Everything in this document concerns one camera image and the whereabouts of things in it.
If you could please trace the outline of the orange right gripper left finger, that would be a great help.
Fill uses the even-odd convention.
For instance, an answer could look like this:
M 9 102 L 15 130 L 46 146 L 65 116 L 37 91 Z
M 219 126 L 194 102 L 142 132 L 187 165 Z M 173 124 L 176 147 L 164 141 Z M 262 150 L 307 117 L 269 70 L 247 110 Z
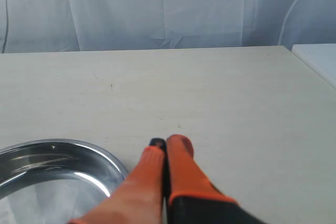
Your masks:
M 122 184 L 82 217 L 69 223 L 161 223 L 165 140 L 153 138 Z

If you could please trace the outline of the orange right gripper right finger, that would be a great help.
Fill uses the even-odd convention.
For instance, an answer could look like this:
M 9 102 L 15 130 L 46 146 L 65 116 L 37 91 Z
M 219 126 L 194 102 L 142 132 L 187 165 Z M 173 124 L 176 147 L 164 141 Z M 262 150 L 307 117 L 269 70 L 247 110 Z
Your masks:
M 167 138 L 166 153 L 168 223 L 264 223 L 212 184 L 194 161 L 193 145 L 186 136 Z

